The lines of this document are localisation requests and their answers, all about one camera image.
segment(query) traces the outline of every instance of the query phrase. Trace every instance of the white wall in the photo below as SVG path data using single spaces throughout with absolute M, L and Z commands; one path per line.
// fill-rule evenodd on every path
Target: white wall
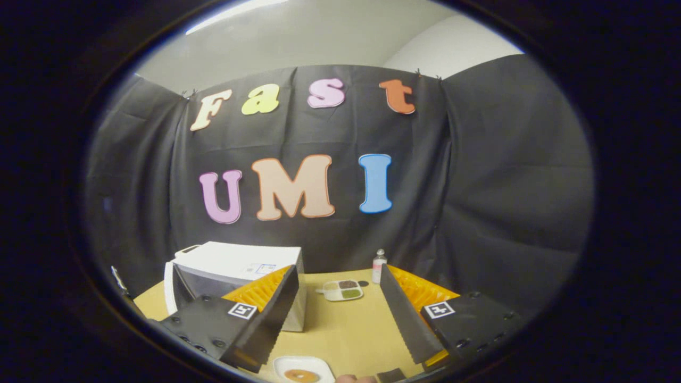
M 522 51 L 478 22 L 457 15 L 421 32 L 383 66 L 447 78 L 475 65 Z

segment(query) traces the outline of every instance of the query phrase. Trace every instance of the hand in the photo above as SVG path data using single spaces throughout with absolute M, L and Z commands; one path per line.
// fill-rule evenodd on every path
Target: hand
M 363 376 L 357 379 L 354 375 L 341 375 L 336 378 L 336 383 L 377 383 L 373 376 Z

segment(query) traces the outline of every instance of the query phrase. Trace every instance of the wooden table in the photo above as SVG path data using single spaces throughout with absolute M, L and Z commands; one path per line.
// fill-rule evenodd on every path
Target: wooden table
M 324 282 L 343 279 L 368 281 L 364 296 L 354 301 L 330 302 L 316 293 Z M 281 331 L 268 364 L 258 377 L 280 383 L 272 362 L 280 356 L 316 356 L 327 362 L 335 376 L 346 373 L 374 376 L 400 368 L 411 377 L 423 372 L 415 364 L 390 313 L 381 287 L 371 281 L 371 270 L 342 273 L 305 274 L 308 289 L 305 329 L 302 333 Z M 147 318 L 162 320 L 165 308 L 163 282 L 135 298 L 135 304 Z

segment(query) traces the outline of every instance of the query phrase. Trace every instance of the black cloth backdrop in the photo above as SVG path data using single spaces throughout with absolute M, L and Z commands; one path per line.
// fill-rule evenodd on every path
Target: black cloth backdrop
M 345 101 L 311 108 L 309 85 L 340 78 Z M 380 82 L 413 90 L 413 114 L 388 107 Z M 254 88 L 280 86 L 279 106 L 243 115 Z M 192 132 L 201 99 L 229 100 Z M 174 252 L 206 241 L 301 246 L 305 271 L 365 269 L 378 248 L 389 263 L 457 291 L 480 290 L 533 313 L 569 275 L 586 238 L 593 175 L 568 101 L 531 59 L 493 60 L 445 80 L 379 67 L 287 68 L 229 81 L 185 99 L 140 77 L 112 98 L 87 164 L 86 229 L 104 271 L 136 296 L 163 279 Z M 392 208 L 366 214 L 358 158 L 392 163 Z M 332 158 L 329 217 L 260 221 L 254 161 L 277 158 L 295 177 L 308 155 Z M 219 224 L 204 206 L 201 174 L 241 170 L 242 213 Z M 229 208 L 220 178 L 217 200 Z

